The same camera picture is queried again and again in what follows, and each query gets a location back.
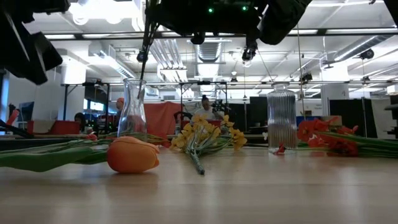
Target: ceiling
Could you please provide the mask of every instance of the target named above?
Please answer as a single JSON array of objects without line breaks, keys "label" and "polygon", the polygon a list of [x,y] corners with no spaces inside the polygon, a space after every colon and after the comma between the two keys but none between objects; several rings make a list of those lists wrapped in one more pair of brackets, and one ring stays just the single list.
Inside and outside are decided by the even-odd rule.
[{"label": "ceiling", "polygon": [[[301,18],[296,29],[317,29],[317,28],[361,28],[361,27],[392,27],[394,22],[389,11],[382,1],[376,1],[375,4],[369,5],[369,1],[365,0],[345,0],[345,1],[329,1],[329,0],[313,0],[307,8],[306,13]],[[136,12],[134,4],[140,4],[138,0],[132,2],[115,2],[121,8],[125,8]],[[115,15],[120,8],[113,8],[107,5],[103,6],[107,10],[107,15]],[[142,11],[142,2],[138,7],[138,11]],[[73,15],[70,12],[65,14],[36,14],[35,22],[27,24],[26,27],[31,32],[42,31],[45,34],[71,34],[71,33],[98,33],[98,32],[134,32],[134,21],[142,17],[138,12],[132,18],[121,18],[118,24],[110,24],[106,19],[90,19],[86,24],[79,26],[74,23]],[[225,38],[221,49],[221,60],[218,61],[218,73],[212,77],[213,80],[230,80],[231,72],[236,72],[238,81],[290,81],[299,80],[300,72],[297,70],[300,65],[305,65],[310,60],[316,60],[320,54],[327,52],[337,52],[358,39],[361,36],[328,36],[328,37],[286,37],[278,45],[266,45],[261,41],[258,43],[258,51],[250,67],[244,68],[241,60],[241,54],[245,45],[244,37]],[[181,57],[183,66],[187,69],[187,78],[189,80],[199,80],[201,75],[197,69],[197,55],[195,47],[188,39],[176,39],[178,52]],[[72,52],[79,51],[81,41],[53,41],[54,46],[61,47]],[[106,82],[120,82],[121,76],[115,69],[108,64],[104,64],[98,57],[93,54],[99,54],[100,50],[109,54],[109,46],[116,51],[116,60],[127,70],[135,74],[141,73],[141,63],[136,60],[138,50],[142,45],[142,40],[91,40],[89,55],[79,55],[87,61],[86,76],[89,78],[101,78]],[[392,37],[381,44],[373,47],[375,56],[372,60],[365,60],[364,66],[360,59],[348,59],[345,61],[348,65],[349,78],[357,80],[364,74],[385,69],[391,65],[398,63],[398,53],[394,52],[398,49],[398,37]],[[311,72],[314,80],[319,79],[321,67],[314,66],[304,72]],[[391,70],[381,76],[378,80],[388,80],[398,76],[398,70]],[[162,82],[158,74],[158,62],[152,54],[146,66],[144,78],[148,82]],[[372,88],[361,89],[358,91],[374,91],[381,92],[385,85],[376,85]],[[242,97],[246,95],[258,95],[261,89],[270,88],[267,85],[236,85],[231,86],[229,93],[231,97]],[[298,86],[292,86],[293,89],[299,89]],[[319,91],[319,86],[309,91]],[[350,86],[351,90],[361,88],[361,85]],[[191,89],[196,92],[195,96],[200,96],[200,89],[192,86]],[[114,88],[113,91],[121,91],[122,88]]]}]

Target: glass vase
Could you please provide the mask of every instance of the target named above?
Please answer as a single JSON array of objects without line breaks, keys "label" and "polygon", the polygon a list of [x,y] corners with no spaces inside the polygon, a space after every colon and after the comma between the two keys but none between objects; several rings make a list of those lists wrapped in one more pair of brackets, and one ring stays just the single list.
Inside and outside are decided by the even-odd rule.
[{"label": "glass vase", "polygon": [[288,90],[288,83],[273,85],[274,91],[268,93],[268,150],[275,153],[281,144],[289,149],[297,148],[297,125],[295,93]]},{"label": "glass vase", "polygon": [[123,82],[124,105],[120,115],[118,137],[133,134],[145,141],[147,138],[147,123],[144,111],[146,81],[126,78]]}]

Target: wooden table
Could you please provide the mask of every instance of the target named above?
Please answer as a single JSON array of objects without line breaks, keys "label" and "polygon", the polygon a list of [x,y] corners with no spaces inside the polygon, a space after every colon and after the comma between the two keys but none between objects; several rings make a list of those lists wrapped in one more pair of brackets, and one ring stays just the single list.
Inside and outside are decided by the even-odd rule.
[{"label": "wooden table", "polygon": [[164,151],[141,175],[107,164],[36,174],[0,169],[0,223],[398,223],[398,161],[273,156],[263,149],[202,159]]}]

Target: orange tulip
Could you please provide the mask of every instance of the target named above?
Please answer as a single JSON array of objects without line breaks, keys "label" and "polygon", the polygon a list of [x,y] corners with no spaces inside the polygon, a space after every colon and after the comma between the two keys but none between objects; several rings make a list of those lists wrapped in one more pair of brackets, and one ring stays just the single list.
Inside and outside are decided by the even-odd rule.
[{"label": "orange tulip", "polygon": [[119,173],[141,173],[159,165],[158,153],[157,146],[124,136],[109,145],[107,162],[112,170]]}]

